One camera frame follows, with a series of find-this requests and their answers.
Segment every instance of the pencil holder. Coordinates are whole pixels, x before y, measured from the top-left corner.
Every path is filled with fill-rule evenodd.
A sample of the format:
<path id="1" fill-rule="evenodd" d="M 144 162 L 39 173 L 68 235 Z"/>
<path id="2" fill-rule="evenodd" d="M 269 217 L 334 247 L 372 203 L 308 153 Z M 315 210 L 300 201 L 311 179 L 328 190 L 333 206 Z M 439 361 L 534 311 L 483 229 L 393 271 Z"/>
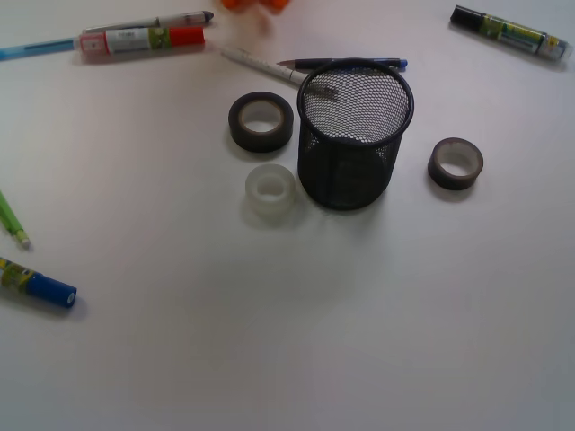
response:
<path id="1" fill-rule="evenodd" d="M 301 117 L 297 172 L 325 207 L 365 207 L 387 188 L 413 95 L 394 70 L 359 58 L 312 72 L 297 95 Z"/>

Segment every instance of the pen tip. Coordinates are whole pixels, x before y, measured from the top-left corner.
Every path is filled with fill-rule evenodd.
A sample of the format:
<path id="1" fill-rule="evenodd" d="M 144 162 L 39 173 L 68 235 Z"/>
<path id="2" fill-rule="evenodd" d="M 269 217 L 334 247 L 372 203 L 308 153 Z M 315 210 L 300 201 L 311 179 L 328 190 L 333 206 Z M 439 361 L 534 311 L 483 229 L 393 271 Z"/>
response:
<path id="1" fill-rule="evenodd" d="M 295 62 L 294 61 L 280 61 L 278 63 L 280 66 L 289 67 L 290 69 L 294 68 Z"/>

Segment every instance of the green pen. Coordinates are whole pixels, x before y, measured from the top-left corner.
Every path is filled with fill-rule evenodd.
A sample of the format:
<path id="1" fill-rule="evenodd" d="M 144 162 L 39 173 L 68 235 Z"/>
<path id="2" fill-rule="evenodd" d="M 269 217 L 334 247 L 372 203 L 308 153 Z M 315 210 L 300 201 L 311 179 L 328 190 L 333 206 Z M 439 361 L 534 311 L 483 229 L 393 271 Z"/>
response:
<path id="1" fill-rule="evenodd" d="M 31 243 L 28 239 L 28 235 L 22 229 L 22 225 L 16 218 L 16 215 L 14 215 L 8 202 L 6 202 L 6 198 L 2 194 L 2 191 L 0 191 L 0 222 L 2 222 L 6 231 L 16 237 L 24 249 L 30 248 Z"/>

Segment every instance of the blue pen cap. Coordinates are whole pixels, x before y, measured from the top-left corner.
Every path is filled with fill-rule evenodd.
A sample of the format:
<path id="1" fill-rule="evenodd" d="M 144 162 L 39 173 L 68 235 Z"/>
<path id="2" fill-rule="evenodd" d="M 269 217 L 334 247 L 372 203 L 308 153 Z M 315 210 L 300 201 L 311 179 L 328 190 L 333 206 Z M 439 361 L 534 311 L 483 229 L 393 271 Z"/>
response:
<path id="1" fill-rule="evenodd" d="M 39 273 L 34 274 L 26 286 L 28 295 L 66 308 L 74 305 L 77 290 L 75 287 L 60 283 Z"/>

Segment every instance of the marker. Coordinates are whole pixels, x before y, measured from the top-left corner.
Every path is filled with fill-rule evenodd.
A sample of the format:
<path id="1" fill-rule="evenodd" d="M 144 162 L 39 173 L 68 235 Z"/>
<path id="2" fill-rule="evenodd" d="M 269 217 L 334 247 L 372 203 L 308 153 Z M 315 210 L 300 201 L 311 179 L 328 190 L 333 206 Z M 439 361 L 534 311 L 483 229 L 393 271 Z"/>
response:
<path id="1" fill-rule="evenodd" d="M 8 259 L 0 258 L 0 286 L 18 294 L 35 296 L 49 303 L 70 308 L 77 289 L 32 271 Z"/>
<path id="2" fill-rule="evenodd" d="M 266 72 L 270 75 L 275 75 L 290 81 L 294 84 L 301 85 L 307 78 L 307 74 L 302 74 L 292 69 L 280 65 L 273 65 L 260 58 L 253 57 L 249 52 L 239 48 L 221 48 L 222 56 L 230 58 L 243 65 L 251 66 L 255 69 Z"/>
<path id="3" fill-rule="evenodd" d="M 83 33 L 99 33 L 107 30 L 143 29 L 145 27 L 189 27 L 210 22 L 214 14 L 208 11 L 179 13 L 177 15 L 156 16 L 148 20 L 120 22 L 118 24 L 89 27 Z"/>
<path id="4" fill-rule="evenodd" d="M 337 61 L 340 58 L 304 58 L 298 60 L 281 61 L 278 64 L 280 66 L 289 67 L 290 69 L 296 70 L 314 70 L 318 67 L 325 66 L 332 61 Z M 404 69 L 407 67 L 407 60 L 401 58 L 370 58 L 371 61 L 382 66 L 396 67 L 398 69 Z"/>
<path id="5" fill-rule="evenodd" d="M 15 236 L 24 249 L 30 248 L 30 240 L 28 235 L 22 229 L 22 225 L 14 215 L 13 210 L 8 205 L 6 198 L 0 191 L 0 222 L 11 235 Z"/>
<path id="6" fill-rule="evenodd" d="M 565 40 L 550 36 L 543 31 L 462 6 L 456 6 L 451 15 L 451 22 L 552 61 L 566 60 L 573 51 L 573 47 Z"/>
<path id="7" fill-rule="evenodd" d="M 192 13 L 180 13 L 164 17 L 150 18 L 133 22 L 122 22 L 120 24 L 103 25 L 85 29 L 84 33 L 104 32 L 106 30 L 122 30 L 143 27 L 187 27 L 211 21 L 214 18 L 212 12 L 201 11 Z M 53 52 L 74 50 L 74 38 L 50 40 L 48 42 L 32 43 L 11 48 L 0 48 L 0 61 L 37 56 L 40 54 L 51 54 Z"/>
<path id="8" fill-rule="evenodd" d="M 136 51 L 168 49 L 203 44 L 201 27 L 181 29 L 125 29 L 83 33 L 74 42 L 86 56 L 113 56 Z"/>

